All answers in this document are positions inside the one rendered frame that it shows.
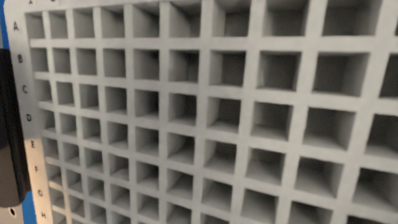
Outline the blue tape rectangle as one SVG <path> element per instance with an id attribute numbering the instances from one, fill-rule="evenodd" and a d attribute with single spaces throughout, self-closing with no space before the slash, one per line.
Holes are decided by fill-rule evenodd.
<path id="1" fill-rule="evenodd" d="M 5 0 L 0 0 L 0 25 L 1 25 L 1 34 L 2 34 L 2 43 L 3 48 L 10 49 L 9 46 L 9 39 L 7 33 L 7 26 L 5 21 L 5 14 L 4 14 L 4 3 Z M 23 223 L 24 224 L 38 224 L 37 223 L 37 216 L 33 198 L 33 192 L 29 192 L 26 194 L 26 199 L 23 202 L 22 206 L 22 215 L 23 215 Z"/>

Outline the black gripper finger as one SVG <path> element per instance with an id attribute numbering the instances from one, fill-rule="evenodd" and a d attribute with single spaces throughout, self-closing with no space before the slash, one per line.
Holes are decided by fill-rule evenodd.
<path id="1" fill-rule="evenodd" d="M 0 48 L 0 207 L 21 205 L 31 190 L 11 52 Z"/>

